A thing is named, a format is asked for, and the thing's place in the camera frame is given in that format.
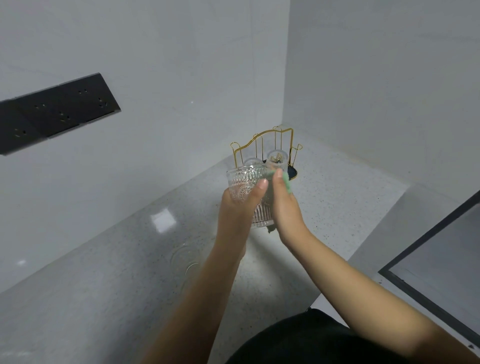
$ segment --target fingernail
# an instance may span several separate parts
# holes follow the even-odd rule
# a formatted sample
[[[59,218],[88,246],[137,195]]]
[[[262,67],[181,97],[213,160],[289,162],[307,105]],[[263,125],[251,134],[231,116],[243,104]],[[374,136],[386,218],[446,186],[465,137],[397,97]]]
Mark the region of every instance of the fingernail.
[[[263,180],[259,180],[257,182],[257,186],[261,189],[261,190],[266,190],[267,187],[268,187],[268,181],[266,179],[263,179]]]

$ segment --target wall socket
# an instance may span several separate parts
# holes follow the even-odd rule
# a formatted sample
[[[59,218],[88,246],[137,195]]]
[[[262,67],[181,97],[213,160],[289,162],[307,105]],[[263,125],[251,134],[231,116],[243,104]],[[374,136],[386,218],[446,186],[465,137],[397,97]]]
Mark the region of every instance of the wall socket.
[[[8,154],[120,107],[99,73],[0,103],[0,154]]]

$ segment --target person's right arm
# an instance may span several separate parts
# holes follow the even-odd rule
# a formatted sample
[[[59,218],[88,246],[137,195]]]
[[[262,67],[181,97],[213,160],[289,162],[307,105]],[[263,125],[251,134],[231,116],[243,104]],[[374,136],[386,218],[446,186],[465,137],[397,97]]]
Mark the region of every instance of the person's right arm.
[[[281,172],[273,177],[274,220],[282,242],[360,337],[420,363],[479,363],[437,324],[351,267],[305,226]]]

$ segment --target countertop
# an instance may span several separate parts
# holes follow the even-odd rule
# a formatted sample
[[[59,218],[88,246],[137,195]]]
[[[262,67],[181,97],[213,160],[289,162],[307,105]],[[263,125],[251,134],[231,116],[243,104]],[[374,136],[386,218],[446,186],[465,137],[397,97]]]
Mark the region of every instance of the countertop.
[[[304,146],[292,190],[305,222],[348,259],[407,186],[307,133],[294,142]],[[0,362],[129,362],[180,297],[172,251],[187,243],[208,254],[232,167],[233,157],[219,162],[2,293]],[[252,230],[210,363],[318,295],[276,231]]]

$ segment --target person's left hand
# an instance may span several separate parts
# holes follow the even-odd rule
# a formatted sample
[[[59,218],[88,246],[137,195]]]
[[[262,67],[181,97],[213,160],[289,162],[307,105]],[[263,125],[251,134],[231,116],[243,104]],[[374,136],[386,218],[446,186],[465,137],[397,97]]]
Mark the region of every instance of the person's left hand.
[[[265,195],[267,187],[267,180],[259,180],[245,202],[233,201],[228,188],[223,192],[215,244],[227,246],[228,250],[241,255],[240,257],[245,254],[253,213]]]

